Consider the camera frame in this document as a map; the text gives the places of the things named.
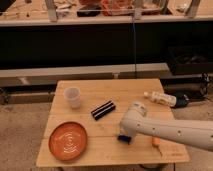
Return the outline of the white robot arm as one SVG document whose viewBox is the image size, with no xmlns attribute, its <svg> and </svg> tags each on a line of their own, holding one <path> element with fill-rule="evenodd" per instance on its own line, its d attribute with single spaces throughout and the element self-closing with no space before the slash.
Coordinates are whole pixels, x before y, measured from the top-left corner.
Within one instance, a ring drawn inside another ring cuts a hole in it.
<svg viewBox="0 0 213 171">
<path fill-rule="evenodd" d="M 130 143 L 144 134 L 213 152 L 213 121 L 163 120 L 146 114 L 145 105 L 134 101 L 120 121 L 119 140 Z"/>
</svg>

